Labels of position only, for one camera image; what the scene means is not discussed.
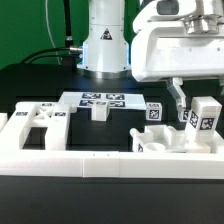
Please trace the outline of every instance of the wire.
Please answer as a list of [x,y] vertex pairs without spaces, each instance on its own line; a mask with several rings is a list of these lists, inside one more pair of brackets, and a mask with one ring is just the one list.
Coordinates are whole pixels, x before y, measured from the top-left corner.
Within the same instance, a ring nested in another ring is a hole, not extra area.
[[58,47],[58,48],[51,48],[51,49],[38,51],[38,52],[33,53],[33,54],[29,55],[28,57],[24,58],[20,63],[21,64],[25,64],[27,61],[29,61],[33,57],[38,56],[40,54],[45,54],[45,53],[50,53],[50,52],[57,52],[57,51],[66,51],[66,50],[69,51],[70,48],[68,48],[68,47]]
[[64,0],[64,14],[65,14],[65,46],[70,47],[74,45],[72,38],[72,28],[71,28],[71,15],[70,15],[70,0]]
[[54,57],[58,57],[58,58],[60,58],[60,57],[79,58],[79,54],[77,54],[77,55],[67,55],[67,54],[65,54],[65,55],[53,55],[53,54],[51,54],[51,55],[42,55],[42,56],[33,58],[31,61],[29,61],[29,64],[32,64],[34,61],[42,59],[42,58],[51,58],[51,57],[52,58],[54,58]]
[[54,39],[53,39],[53,36],[52,36],[52,33],[51,33],[50,23],[49,23],[48,0],[45,0],[45,15],[46,15],[47,31],[48,31],[50,41],[51,41],[51,44],[52,44],[53,48],[56,48],[56,45],[55,45],[55,42],[54,42]]

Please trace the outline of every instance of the white cube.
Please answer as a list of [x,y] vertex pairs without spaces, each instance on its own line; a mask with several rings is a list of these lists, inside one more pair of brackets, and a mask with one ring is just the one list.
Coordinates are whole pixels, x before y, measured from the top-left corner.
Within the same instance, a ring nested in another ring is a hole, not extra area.
[[162,119],[162,105],[161,103],[146,103],[146,120],[148,121],[161,121]]
[[143,152],[144,145],[153,142],[153,132],[140,133],[133,139],[133,152]]
[[215,133],[222,105],[212,97],[194,97],[185,128],[190,142],[210,142]]
[[106,121],[110,113],[110,101],[109,100],[96,100],[92,105],[93,121]]

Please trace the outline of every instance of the black table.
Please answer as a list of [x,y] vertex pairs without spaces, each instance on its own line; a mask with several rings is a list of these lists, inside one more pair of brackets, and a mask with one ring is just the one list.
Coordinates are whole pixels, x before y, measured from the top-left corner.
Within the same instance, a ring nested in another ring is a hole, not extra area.
[[[187,96],[219,97],[215,80],[188,81]],[[144,111],[111,110],[107,122],[79,109],[70,121],[67,150],[130,151],[130,128],[167,124],[184,129],[164,82],[133,78],[97,80],[56,65],[10,65],[0,71],[0,110],[12,114],[19,101],[57,102],[63,91],[143,94],[161,102],[161,122],[145,120]],[[223,112],[217,131],[224,136]],[[24,148],[44,149],[44,130],[32,130]],[[223,223],[224,181],[0,176],[0,223]]]

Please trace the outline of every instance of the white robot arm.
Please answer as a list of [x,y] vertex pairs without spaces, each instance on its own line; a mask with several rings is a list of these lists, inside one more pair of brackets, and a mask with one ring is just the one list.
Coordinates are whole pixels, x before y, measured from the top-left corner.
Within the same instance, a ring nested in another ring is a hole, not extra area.
[[139,82],[166,81],[181,113],[183,80],[223,80],[222,0],[145,1],[133,23],[132,74]]
[[155,0],[139,13],[133,22],[133,29],[138,33],[148,22],[177,20],[190,16],[195,11],[196,0]]

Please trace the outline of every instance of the green backdrop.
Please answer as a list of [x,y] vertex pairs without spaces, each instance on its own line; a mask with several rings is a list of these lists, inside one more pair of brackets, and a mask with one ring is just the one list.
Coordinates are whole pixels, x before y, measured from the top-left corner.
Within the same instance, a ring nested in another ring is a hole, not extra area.
[[[139,0],[126,0],[125,39],[131,43],[132,22],[139,12]],[[88,36],[88,0],[70,0],[72,31],[76,45]],[[49,20],[57,47],[64,46],[63,0],[49,0]],[[45,20],[45,0],[0,0],[0,69],[18,63],[31,53],[51,48]],[[41,63],[56,63],[44,59]]]

